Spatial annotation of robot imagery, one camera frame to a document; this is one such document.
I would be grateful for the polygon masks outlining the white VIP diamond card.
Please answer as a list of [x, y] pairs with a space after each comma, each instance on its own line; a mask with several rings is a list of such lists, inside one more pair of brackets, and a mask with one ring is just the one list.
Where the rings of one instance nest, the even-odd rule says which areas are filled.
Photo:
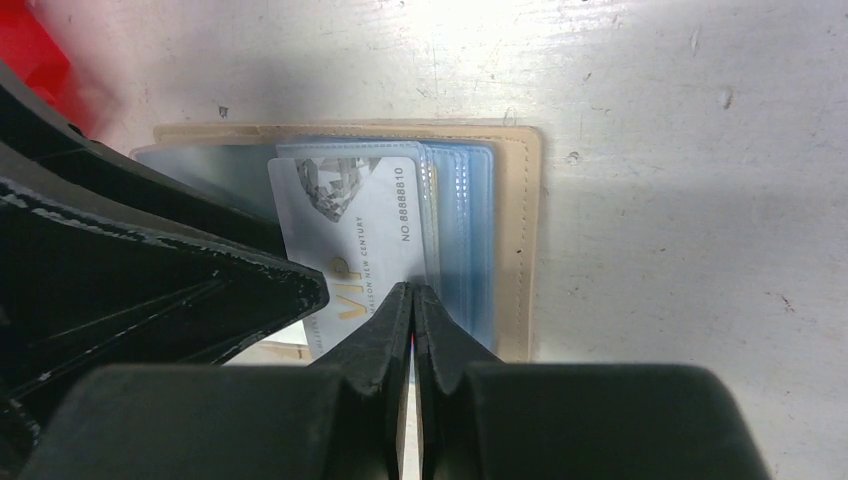
[[327, 305], [303, 322], [320, 357], [396, 283], [426, 277], [416, 165], [398, 156], [275, 158], [268, 172], [289, 259], [327, 284]]

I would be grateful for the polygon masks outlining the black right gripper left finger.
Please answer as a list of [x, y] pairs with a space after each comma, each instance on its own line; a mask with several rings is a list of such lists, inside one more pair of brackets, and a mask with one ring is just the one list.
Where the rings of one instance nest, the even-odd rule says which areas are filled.
[[25, 479], [396, 479], [414, 288], [305, 367], [111, 366], [78, 383]]

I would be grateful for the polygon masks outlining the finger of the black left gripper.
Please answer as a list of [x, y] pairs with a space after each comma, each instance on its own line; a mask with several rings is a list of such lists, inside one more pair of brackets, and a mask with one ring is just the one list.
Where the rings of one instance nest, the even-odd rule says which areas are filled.
[[221, 364], [326, 305], [276, 225], [87, 138], [1, 70], [1, 454], [116, 363]]

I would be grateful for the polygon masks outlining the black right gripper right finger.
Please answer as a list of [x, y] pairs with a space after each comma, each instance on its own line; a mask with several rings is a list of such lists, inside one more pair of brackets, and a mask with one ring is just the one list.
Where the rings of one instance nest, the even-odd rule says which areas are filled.
[[675, 364], [507, 363], [413, 293], [426, 479], [765, 479], [725, 385]]

